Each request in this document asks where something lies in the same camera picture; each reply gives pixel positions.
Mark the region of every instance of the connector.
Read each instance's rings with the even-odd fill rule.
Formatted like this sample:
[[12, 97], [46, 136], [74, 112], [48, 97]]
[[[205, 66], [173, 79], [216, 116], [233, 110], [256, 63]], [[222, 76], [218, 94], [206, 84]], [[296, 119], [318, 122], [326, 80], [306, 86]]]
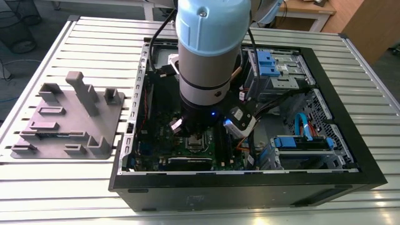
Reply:
[[160, 74], [160, 77], [176, 75], [173, 66], [172, 65], [161, 66], [161, 68], [157, 69], [157, 74]]

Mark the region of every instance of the metal slotted table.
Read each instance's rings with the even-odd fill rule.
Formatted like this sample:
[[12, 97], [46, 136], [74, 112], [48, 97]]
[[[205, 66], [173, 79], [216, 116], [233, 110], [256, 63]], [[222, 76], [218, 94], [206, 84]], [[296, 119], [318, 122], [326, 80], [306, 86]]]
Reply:
[[[398, 224], [400, 107], [352, 43], [338, 35], [253, 29], [258, 44], [309, 47], [329, 76], [388, 184], [345, 195], [318, 207], [136, 213], [108, 191], [118, 132], [125, 129], [142, 39], [160, 22], [72, 17], [0, 128], [0, 223], [65, 221], [92, 224], [132, 220], [146, 224]], [[170, 26], [160, 38], [176, 38]], [[44, 82], [62, 90], [68, 71], [81, 71], [96, 90], [124, 92], [113, 154], [106, 160], [13, 159], [10, 146], [40, 102]]]

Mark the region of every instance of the gray carpet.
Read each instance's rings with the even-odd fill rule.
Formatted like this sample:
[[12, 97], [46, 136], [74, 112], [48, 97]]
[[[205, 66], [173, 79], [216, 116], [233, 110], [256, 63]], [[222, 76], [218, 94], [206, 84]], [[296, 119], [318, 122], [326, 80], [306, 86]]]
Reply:
[[[42, 18], [42, 22], [38, 25], [29, 27], [37, 41], [37, 47], [29, 53], [12, 54], [5, 46], [0, 43], [0, 59], [4, 63], [20, 59], [41, 60], [69, 15], [136, 20], [144, 19], [142, 8], [140, 7], [62, 2], [61, 10], [54, 11], [49, 1], [37, 0], [34, 2]], [[4, 1], [0, 0], [0, 11], [8, 10], [9, 8]], [[154, 9], [154, 20], [164, 20], [161, 12], [157, 9]], [[373, 66], [376, 73], [378, 74], [397, 100], [400, 100], [400, 89], [397, 88], [400, 86], [398, 65], [400, 56], [393, 56], [389, 52], [386, 52]], [[38, 63], [36, 62], [17, 62], [5, 66], [14, 78], [10, 82], [5, 82], [2, 79], [0, 79], [0, 120], [5, 119], [14, 104], [14, 100], [8, 102], [1, 101], [14, 98], [21, 94], [37, 66]]]

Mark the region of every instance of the black computer case frame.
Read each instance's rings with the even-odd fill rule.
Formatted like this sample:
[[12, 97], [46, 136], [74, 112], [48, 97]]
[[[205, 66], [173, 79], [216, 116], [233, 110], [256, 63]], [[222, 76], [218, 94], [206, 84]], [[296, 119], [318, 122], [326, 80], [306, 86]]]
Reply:
[[[176, 43], [176, 40], [158, 42], [170, 44]], [[285, 49], [284, 46], [262, 46]], [[313, 50], [292, 46], [286, 49], [298, 50], [305, 59], [360, 172], [249, 172], [240, 175], [166, 175], [160, 172], [148, 175], [118, 175], [118, 147], [109, 191], [118, 193], [134, 211], [316, 206], [353, 191], [369, 190], [386, 183]]]

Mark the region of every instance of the mesh trash can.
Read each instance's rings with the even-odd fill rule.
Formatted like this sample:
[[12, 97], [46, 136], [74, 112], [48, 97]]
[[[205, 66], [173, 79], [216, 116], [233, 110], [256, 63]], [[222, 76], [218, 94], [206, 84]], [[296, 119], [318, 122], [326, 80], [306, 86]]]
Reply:
[[26, 24], [10, 11], [0, 12], [0, 40], [13, 53], [26, 53], [36, 47]]
[[10, 10], [20, 19], [30, 26], [41, 22], [41, 16], [33, 0], [4, 0]]

